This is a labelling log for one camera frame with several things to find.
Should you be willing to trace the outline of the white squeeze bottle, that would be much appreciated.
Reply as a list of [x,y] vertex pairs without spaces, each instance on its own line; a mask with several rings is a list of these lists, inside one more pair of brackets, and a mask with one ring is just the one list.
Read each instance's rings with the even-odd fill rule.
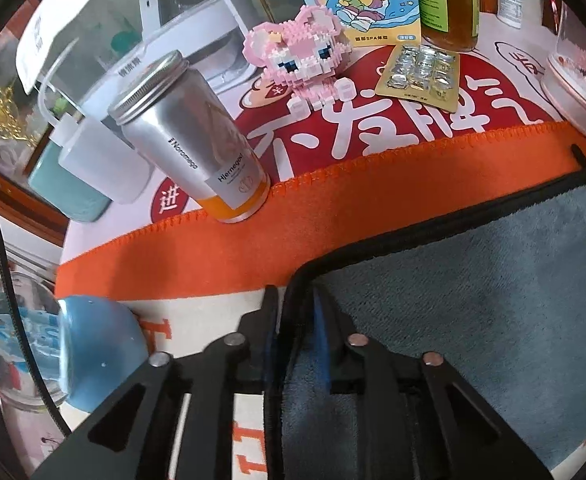
[[78,38],[72,40],[44,75],[37,98],[39,112],[53,127],[50,140],[61,148],[58,164],[112,202],[130,204],[150,180],[149,162],[99,120],[84,114],[80,119],[69,114],[58,119],[46,108],[50,80],[77,42]]

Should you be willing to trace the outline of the wooden glass sliding door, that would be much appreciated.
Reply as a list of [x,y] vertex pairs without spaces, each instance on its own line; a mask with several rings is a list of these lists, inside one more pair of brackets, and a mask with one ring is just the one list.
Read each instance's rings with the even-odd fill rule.
[[68,219],[40,198],[28,177],[48,143],[49,126],[26,94],[15,68],[18,40],[0,32],[0,214],[20,228],[60,246]]

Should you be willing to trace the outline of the silver orange aluminium can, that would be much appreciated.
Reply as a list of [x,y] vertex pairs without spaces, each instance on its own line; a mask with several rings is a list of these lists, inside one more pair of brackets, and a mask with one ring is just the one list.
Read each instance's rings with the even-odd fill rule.
[[216,220],[240,222],[265,204],[269,175],[179,51],[145,67],[108,114],[142,155]]

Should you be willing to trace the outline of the glass bottle amber liquid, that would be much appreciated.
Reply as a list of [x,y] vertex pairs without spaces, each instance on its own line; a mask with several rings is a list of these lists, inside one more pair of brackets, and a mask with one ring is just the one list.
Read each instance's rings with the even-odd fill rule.
[[419,0],[422,37],[456,52],[471,51],[479,37],[480,0]]

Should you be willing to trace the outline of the blue castle snow globe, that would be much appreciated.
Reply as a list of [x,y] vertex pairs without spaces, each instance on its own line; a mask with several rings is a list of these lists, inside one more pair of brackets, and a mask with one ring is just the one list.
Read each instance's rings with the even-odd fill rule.
[[[123,304],[91,296],[55,299],[13,273],[20,318],[40,375],[56,405],[93,411],[149,356],[138,320]],[[0,278],[0,396],[24,411],[44,403],[28,372]]]

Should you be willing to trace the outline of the pink brick bear figure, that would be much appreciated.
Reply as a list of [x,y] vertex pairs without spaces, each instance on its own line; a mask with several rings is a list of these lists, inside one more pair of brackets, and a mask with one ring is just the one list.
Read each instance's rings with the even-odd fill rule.
[[255,26],[243,47],[268,81],[291,90],[287,108],[298,118],[356,98],[354,82],[340,75],[350,53],[340,20],[324,6],[302,6],[291,20]]

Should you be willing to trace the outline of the purple and grey towel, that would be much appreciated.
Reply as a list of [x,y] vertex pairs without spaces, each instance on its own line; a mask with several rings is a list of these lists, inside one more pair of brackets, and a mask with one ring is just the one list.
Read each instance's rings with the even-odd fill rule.
[[361,479],[355,396],[317,356],[314,291],[389,350],[435,351],[551,471],[586,434],[586,157],[524,191],[305,263],[285,290],[265,393],[272,479]]

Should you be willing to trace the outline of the small white pill bottle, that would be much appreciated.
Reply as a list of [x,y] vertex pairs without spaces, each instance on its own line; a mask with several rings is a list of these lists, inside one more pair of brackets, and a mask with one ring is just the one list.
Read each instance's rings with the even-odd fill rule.
[[496,18],[513,28],[522,26],[523,0],[497,0]]

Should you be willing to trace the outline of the white countertop appliance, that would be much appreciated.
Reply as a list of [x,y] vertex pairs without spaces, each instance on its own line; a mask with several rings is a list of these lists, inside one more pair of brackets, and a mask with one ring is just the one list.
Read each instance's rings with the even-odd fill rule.
[[242,54],[243,40],[265,7],[264,0],[90,0],[54,39],[32,90],[78,38],[51,86],[95,118],[106,118],[116,92],[172,50],[215,92],[225,92],[256,72]]

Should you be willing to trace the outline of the red white printed mat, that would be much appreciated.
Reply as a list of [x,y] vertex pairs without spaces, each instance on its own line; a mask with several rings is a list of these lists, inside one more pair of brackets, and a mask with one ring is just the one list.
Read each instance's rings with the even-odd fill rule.
[[459,105],[453,114],[379,96],[374,87],[391,52],[389,47],[372,50],[348,67],[346,75],[358,92],[355,100],[336,102],[302,119],[287,109],[287,88],[259,77],[221,93],[220,100],[273,183],[392,148],[559,117],[524,90],[526,78],[475,53],[461,55]]

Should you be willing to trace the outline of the orange cream H-pattern blanket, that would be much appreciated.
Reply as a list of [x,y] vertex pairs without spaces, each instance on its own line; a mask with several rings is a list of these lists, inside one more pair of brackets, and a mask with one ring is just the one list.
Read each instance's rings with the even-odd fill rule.
[[532,188],[578,169],[566,122],[510,127],[361,156],[276,184],[229,226],[201,211],[152,222],[116,207],[68,231],[55,290],[117,300],[251,296],[357,240]]

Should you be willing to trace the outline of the gold pill blister pack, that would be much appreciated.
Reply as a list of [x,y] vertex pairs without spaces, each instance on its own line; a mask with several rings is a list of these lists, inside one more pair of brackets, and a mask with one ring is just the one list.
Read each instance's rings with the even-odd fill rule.
[[392,50],[374,92],[455,113],[459,79],[459,53],[428,44],[404,44]]

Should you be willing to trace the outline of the teal cylindrical humidifier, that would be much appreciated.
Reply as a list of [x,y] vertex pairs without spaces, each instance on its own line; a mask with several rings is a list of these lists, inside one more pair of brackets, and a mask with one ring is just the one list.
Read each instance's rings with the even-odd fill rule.
[[69,220],[95,222],[112,201],[64,169],[58,163],[60,154],[58,145],[46,144],[27,179],[29,187]]

